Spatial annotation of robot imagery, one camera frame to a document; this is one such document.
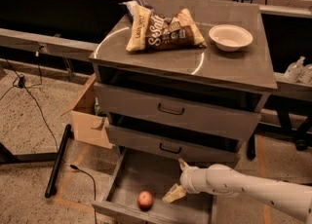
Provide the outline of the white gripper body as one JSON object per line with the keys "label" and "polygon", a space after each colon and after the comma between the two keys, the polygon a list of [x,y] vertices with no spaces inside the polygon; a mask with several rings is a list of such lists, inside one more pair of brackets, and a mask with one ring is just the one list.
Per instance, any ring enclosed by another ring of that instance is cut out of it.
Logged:
{"label": "white gripper body", "polygon": [[205,168],[188,167],[182,171],[180,184],[189,194],[208,193],[210,186],[207,182]]}

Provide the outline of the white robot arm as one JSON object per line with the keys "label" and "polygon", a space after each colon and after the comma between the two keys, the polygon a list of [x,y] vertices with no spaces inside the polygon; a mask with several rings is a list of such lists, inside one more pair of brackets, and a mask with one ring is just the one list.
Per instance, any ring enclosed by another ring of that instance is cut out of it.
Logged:
{"label": "white robot arm", "polygon": [[234,196],[245,194],[283,213],[312,224],[312,187],[242,174],[222,164],[208,168],[190,166],[179,159],[181,175],[162,201],[172,203],[187,194],[208,193]]}

